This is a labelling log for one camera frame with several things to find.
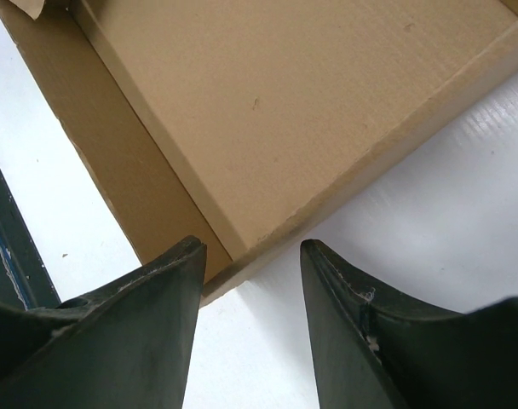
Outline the brown cardboard box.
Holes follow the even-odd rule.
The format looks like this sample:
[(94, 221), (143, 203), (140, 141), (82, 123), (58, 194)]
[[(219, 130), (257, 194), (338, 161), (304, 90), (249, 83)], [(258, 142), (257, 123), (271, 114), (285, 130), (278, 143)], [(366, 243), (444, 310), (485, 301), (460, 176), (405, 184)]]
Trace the brown cardboard box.
[(518, 71), (518, 1), (0, 1), (143, 262), (208, 246), (204, 303)]

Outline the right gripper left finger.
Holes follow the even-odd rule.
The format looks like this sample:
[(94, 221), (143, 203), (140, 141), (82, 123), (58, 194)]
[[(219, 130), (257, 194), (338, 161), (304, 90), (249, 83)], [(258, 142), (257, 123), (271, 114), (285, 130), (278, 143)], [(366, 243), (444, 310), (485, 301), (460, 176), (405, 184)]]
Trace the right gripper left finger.
[(56, 308), (0, 304), (0, 408), (179, 408), (207, 258), (188, 236)]

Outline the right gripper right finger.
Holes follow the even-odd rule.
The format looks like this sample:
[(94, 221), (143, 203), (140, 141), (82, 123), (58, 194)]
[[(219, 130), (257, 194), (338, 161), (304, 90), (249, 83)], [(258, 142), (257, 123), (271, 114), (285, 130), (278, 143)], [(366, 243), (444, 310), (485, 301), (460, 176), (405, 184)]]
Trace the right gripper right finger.
[(518, 408), (518, 297), (460, 314), (300, 246), (323, 408)]

